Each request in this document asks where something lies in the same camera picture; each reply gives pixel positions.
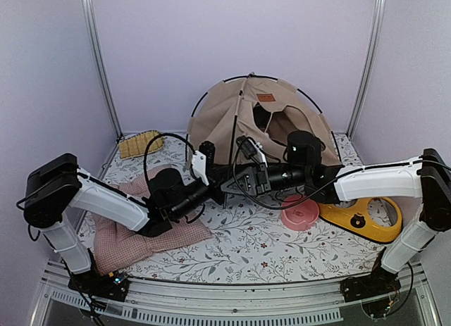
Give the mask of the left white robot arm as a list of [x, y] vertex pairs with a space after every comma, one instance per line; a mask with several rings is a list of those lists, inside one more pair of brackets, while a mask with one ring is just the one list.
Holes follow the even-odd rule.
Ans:
[[117, 222], [138, 235], [157, 237], [205, 201], [222, 202], [218, 181], [209, 175], [215, 152], [209, 141], [193, 152], [194, 180], [189, 184], [184, 184], [173, 168], [146, 178], [150, 196], [141, 201], [92, 177], [79, 167], [75, 155], [65, 153], [29, 174], [25, 196], [16, 202], [16, 207], [23, 212], [27, 224], [49, 240], [69, 271], [78, 275], [78, 283], [89, 293], [97, 294], [105, 286], [104, 277], [95, 270], [92, 253], [64, 220], [65, 210], [79, 208]]

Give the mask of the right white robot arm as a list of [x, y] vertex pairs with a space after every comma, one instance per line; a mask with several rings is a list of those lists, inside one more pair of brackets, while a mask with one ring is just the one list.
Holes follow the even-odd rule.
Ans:
[[257, 197], [261, 194], [304, 186], [304, 195], [280, 205], [281, 210], [310, 199], [332, 205], [394, 196], [420, 198], [421, 205], [413, 221], [380, 253], [373, 273], [364, 280], [367, 292], [379, 295], [390, 286], [392, 276], [438, 233], [450, 230], [450, 167], [435, 149], [426, 149], [419, 157], [389, 164], [325, 166], [321, 163], [320, 143], [308, 132], [292, 132], [283, 153], [284, 161], [270, 165], [266, 162], [268, 154], [259, 144], [250, 137], [238, 137], [235, 153], [253, 162], [240, 173], [236, 171], [236, 164], [231, 163], [230, 183], [254, 203], [259, 203]]

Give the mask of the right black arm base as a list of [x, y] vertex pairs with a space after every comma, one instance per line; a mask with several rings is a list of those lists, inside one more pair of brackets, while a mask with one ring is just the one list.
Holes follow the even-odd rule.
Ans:
[[392, 274], [382, 269], [383, 249], [368, 275], [361, 277], [347, 277], [340, 282], [340, 293], [345, 302], [369, 299], [383, 294], [393, 293], [394, 297], [385, 297], [379, 300], [366, 302], [362, 309], [372, 319], [380, 319], [388, 316], [395, 300], [399, 297], [401, 284], [397, 274]]

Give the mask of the black tent pole one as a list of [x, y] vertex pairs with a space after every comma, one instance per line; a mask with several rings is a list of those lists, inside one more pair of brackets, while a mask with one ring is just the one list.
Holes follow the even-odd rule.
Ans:
[[[241, 89], [237, 96], [237, 102], [235, 104], [235, 112], [233, 116], [233, 126], [232, 126], [232, 132], [231, 132], [231, 138], [230, 138], [230, 146], [229, 146], [229, 155], [228, 155], [228, 168], [226, 173], [226, 181], [230, 179], [230, 172], [232, 168], [232, 157], [233, 157], [233, 147], [234, 147], [234, 141], [235, 141], [235, 133], [236, 133], [236, 126], [237, 126], [237, 117], [238, 117], [238, 111], [240, 109], [240, 104], [242, 100], [243, 90]], [[227, 193], [224, 194], [224, 202], [222, 204], [222, 209], [225, 209], [227, 207]]]

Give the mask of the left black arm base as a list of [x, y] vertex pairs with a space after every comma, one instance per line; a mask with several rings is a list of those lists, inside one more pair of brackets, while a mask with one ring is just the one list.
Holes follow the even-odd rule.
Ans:
[[98, 302], [95, 298], [124, 302], [130, 286], [128, 278], [121, 284], [114, 284], [108, 274], [99, 273], [94, 256], [90, 254], [89, 257], [90, 268], [79, 274], [72, 272], [65, 263], [70, 278], [68, 288], [77, 291], [92, 312], [95, 312], [96, 308], [101, 310], [106, 308], [105, 303]]

